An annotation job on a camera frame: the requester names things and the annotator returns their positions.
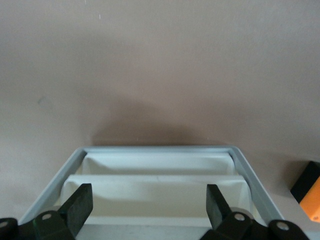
white tray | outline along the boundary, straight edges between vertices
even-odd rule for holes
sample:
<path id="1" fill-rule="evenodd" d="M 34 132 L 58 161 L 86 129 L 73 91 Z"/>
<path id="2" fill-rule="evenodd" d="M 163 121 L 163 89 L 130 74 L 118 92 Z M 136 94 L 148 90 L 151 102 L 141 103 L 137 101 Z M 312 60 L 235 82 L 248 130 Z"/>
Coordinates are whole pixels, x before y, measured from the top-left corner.
<path id="1" fill-rule="evenodd" d="M 207 184 L 217 184 L 230 207 L 253 212 L 250 189 L 240 175 L 71 175 L 61 203 L 92 184 L 87 224 L 210 227 Z"/>
<path id="2" fill-rule="evenodd" d="M 235 164 L 228 153 L 88 153 L 78 173 L 84 175 L 233 175 Z"/>

orange block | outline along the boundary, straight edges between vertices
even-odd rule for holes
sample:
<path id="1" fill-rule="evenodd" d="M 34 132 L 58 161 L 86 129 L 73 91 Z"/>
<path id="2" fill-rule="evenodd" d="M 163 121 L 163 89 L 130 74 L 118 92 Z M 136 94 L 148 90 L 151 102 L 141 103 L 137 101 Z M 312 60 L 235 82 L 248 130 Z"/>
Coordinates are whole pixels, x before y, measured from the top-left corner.
<path id="1" fill-rule="evenodd" d="M 320 223 L 320 177 L 301 200 L 300 207 L 310 220 Z"/>

